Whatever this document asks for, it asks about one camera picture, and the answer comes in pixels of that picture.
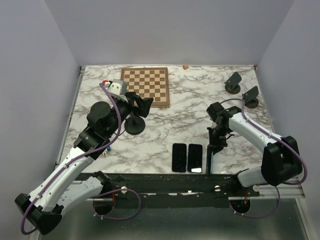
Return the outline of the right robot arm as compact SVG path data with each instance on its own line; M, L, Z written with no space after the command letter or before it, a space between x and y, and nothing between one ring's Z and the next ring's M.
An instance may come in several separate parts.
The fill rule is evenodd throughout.
M206 173L211 174L213 157L227 147L227 135L235 132L253 144L262 153L261 166L245 169L230 177L230 191L241 196L254 185L278 186L303 172L303 161L297 141L291 137L275 134L250 119L242 108L224 108L219 102L207 108L215 123L209 127Z

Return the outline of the black round-base phone stand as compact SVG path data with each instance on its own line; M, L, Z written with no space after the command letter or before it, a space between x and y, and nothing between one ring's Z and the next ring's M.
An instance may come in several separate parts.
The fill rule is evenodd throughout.
M135 116L133 113L124 122L124 129L130 135L139 135L145 130L146 124L141 116Z

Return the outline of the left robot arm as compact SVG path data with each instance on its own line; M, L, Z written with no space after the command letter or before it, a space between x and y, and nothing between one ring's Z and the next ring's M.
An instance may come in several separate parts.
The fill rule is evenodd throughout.
M136 128L142 124L135 134L140 134L145 128L144 119L150 112L154 101L152 97L141 98L135 92L123 95L108 93L107 97L111 104L98 101L92 105L86 116L87 127L47 179L29 194L21 193L14 200L23 215L22 220L29 221L42 235L54 230L72 207L91 197L98 195L104 198L110 194L111 185L101 172L95 173L78 189L70 189L69 186L116 141L122 126Z

